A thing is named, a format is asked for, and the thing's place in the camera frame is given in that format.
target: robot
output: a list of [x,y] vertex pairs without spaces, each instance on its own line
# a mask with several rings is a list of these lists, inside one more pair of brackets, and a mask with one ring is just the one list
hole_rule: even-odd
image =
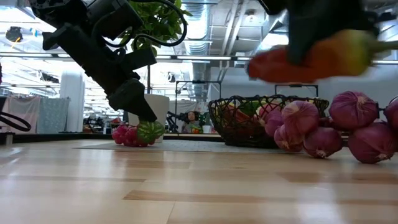
[[340,30],[366,30],[377,37],[379,15],[364,10],[362,0],[258,0],[268,15],[289,12],[291,64],[301,65],[312,45]]
[[[134,51],[126,53],[124,47],[132,39],[134,30],[143,21],[127,0],[95,0],[89,4],[83,0],[29,0],[36,17],[54,26],[53,33],[43,33],[43,49],[61,47],[86,75],[103,89],[114,110],[125,110],[138,115],[141,120],[154,122],[157,117],[144,99],[145,86],[133,70],[156,63],[151,49],[137,50],[137,40],[147,38],[160,45],[172,47],[180,44],[187,34],[187,22],[174,4],[166,0],[134,0],[135,2],[161,2],[174,9],[182,20],[183,33],[174,43],[166,43],[145,34],[134,37]],[[130,29],[129,38],[123,43],[111,40]],[[117,48],[112,51],[108,46]]]

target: white planter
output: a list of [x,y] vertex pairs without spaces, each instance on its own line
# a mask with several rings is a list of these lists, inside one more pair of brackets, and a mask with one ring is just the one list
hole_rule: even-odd
[[[166,96],[154,95],[154,94],[145,94],[144,98],[148,102],[152,110],[154,111],[157,117],[157,121],[163,124],[164,126],[166,124],[166,115],[167,112],[169,111],[170,99]],[[129,113],[129,124],[134,126],[138,125],[139,124],[138,116]],[[159,143],[162,141],[163,141],[163,136],[156,139],[155,142]]]
[[203,125],[203,134],[211,134],[211,125]]

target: black bag strap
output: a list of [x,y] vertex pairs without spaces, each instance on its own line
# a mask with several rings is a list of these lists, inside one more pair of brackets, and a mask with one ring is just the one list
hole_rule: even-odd
[[[8,119],[5,118],[5,117],[8,117],[8,118],[12,118],[12,119],[14,119],[14,120],[17,120],[17,121],[21,122],[25,127],[23,127],[23,126],[21,126],[21,125],[18,125],[18,124],[16,124],[16,123],[14,123],[14,122],[8,120]],[[12,114],[9,114],[9,113],[0,112],[0,121],[3,122],[4,124],[10,126],[10,127],[13,127],[13,128],[15,128],[15,129],[18,129],[18,130],[20,130],[20,131],[27,132],[27,131],[30,131],[30,129],[32,129],[32,126],[31,126],[27,121],[25,121],[24,119],[19,118],[19,117],[17,117],[17,116],[14,116],[14,115],[12,115]]]

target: light wood floor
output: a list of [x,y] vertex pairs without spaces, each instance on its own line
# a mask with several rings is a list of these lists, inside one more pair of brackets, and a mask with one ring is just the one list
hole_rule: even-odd
[[0,223],[398,223],[398,155],[74,149],[104,143],[0,147]]

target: black wire basket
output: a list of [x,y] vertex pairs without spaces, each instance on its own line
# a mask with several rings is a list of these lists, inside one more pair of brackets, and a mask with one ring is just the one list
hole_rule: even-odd
[[281,110],[287,104],[302,100],[313,103],[319,115],[325,117],[329,101],[298,96],[232,96],[209,102],[209,113],[214,128],[229,146],[276,149],[274,138],[268,136],[260,120],[272,110]]

